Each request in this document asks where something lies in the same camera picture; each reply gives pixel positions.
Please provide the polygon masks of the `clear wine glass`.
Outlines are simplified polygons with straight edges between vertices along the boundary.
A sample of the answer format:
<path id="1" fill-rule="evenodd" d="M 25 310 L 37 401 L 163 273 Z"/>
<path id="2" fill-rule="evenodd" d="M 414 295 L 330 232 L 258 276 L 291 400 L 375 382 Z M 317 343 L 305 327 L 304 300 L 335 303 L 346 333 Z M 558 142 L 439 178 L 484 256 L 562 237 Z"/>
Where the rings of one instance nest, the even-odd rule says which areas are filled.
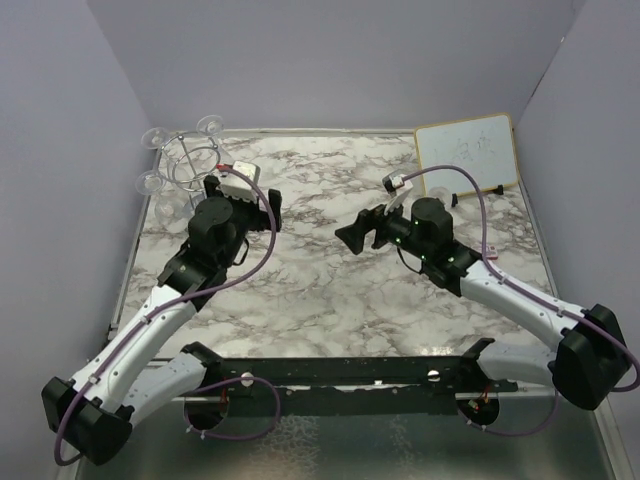
<path id="1" fill-rule="evenodd" d="M 445 187 L 434 187 L 428 190 L 428 197 L 437 198 L 444 204 L 449 204 L 452 199 L 452 193 Z"/>
<path id="2" fill-rule="evenodd" d="M 137 192 L 151 197 L 154 204 L 154 215 L 160 223 L 172 223 L 182 219 L 183 204 L 175 196 L 164 195 L 167 180 L 158 170 L 143 172 L 135 182 Z"/>
<path id="3" fill-rule="evenodd" d="M 169 138 L 169 132 L 162 127 L 154 127 L 146 131 L 141 137 L 141 145 L 145 149 L 157 150 L 162 148 Z"/>
<path id="4" fill-rule="evenodd" d="M 224 121 L 218 115 L 208 115 L 200 119 L 196 131 L 203 136 L 217 136 L 224 130 Z"/>

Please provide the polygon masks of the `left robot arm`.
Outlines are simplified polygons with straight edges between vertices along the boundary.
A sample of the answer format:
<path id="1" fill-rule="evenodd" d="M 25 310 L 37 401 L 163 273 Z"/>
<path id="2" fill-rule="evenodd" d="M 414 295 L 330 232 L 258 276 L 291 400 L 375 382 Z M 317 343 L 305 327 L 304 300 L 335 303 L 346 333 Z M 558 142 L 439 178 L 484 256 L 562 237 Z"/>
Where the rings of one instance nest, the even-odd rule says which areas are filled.
<path id="1" fill-rule="evenodd" d="M 221 178 L 206 177 L 206 195 L 188 222 L 187 239 L 125 328 L 70 379 L 54 377 L 43 388 L 57 465 L 80 458 L 102 465 L 138 424 L 175 397 L 210 394 L 220 385 L 220 369 L 192 353 L 180 353 L 152 372 L 146 367 L 213 295 L 261 269 L 256 264 L 234 280 L 227 278 L 247 234 L 267 230 L 275 236 L 281 229 L 281 192 L 262 191 L 253 176 L 223 170 Z"/>

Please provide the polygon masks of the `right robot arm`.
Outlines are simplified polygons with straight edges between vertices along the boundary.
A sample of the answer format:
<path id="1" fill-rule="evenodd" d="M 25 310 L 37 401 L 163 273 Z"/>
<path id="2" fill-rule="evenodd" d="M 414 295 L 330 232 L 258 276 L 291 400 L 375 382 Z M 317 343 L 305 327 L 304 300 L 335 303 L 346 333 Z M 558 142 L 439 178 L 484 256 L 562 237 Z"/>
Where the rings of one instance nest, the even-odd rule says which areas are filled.
<path id="1" fill-rule="evenodd" d="M 624 338 L 609 308 L 566 303 L 498 270 L 480 252 L 460 243 L 453 218 L 435 198 L 421 198 L 408 216 L 402 207 L 380 204 L 360 211 L 356 220 L 336 230 L 336 236 L 358 255 L 368 233 L 373 248 L 387 244 L 421 262 L 420 274 L 450 293 L 480 303 L 528 330 L 542 351 L 521 360 L 506 359 L 506 348 L 495 344 L 459 367 L 461 383 L 481 391 L 494 379 L 522 379 L 547 384 L 570 403 L 596 409 L 629 371 Z"/>

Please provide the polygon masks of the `chrome wine glass rack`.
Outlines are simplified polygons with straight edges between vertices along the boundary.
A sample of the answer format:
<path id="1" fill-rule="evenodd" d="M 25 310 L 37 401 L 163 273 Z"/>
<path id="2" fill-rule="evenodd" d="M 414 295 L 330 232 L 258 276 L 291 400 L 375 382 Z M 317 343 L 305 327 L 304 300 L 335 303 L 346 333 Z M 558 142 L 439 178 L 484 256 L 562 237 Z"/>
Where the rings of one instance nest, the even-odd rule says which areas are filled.
<path id="1" fill-rule="evenodd" d="M 215 137 L 197 132 L 170 134 L 159 148 L 159 172 L 170 188 L 186 200 L 193 211 L 206 197 L 204 180 L 222 159 L 222 147 Z"/>

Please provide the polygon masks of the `small red white card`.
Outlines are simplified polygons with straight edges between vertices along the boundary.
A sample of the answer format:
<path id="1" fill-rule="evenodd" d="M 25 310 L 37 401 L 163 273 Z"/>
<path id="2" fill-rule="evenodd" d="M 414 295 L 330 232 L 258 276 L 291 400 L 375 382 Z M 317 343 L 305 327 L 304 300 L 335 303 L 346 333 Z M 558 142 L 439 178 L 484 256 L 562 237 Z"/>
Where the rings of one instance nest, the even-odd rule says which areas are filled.
<path id="1" fill-rule="evenodd" d="M 497 260 L 499 258 L 499 252 L 493 245 L 488 245 L 485 249 L 484 257 L 488 260 Z"/>

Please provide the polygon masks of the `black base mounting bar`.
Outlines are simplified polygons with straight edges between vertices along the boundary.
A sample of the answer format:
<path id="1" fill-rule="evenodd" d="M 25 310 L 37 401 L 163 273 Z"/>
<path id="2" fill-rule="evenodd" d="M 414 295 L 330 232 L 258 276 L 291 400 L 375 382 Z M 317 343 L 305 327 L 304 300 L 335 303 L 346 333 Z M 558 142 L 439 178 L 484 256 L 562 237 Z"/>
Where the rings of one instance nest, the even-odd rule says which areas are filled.
<path id="1" fill-rule="evenodd" d="M 477 365 L 477 348 L 461 356 L 224 358 L 199 342 L 183 347 L 215 385 L 191 412 L 231 417 L 355 416 L 425 413 L 453 415 L 459 394 L 512 393 L 517 385 L 491 380 Z M 244 373 L 265 385 L 219 385 Z"/>

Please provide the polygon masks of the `small whiteboard on stand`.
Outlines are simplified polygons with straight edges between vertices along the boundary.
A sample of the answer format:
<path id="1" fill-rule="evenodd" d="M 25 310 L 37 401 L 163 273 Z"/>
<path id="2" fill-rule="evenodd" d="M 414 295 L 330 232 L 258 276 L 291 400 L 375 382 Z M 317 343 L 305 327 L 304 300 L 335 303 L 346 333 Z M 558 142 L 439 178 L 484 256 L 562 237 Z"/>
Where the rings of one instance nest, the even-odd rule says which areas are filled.
<path id="1" fill-rule="evenodd" d="M 422 168 L 457 166 L 483 191 L 519 183 L 513 125 L 507 113 L 421 126 L 414 130 L 414 140 Z"/>

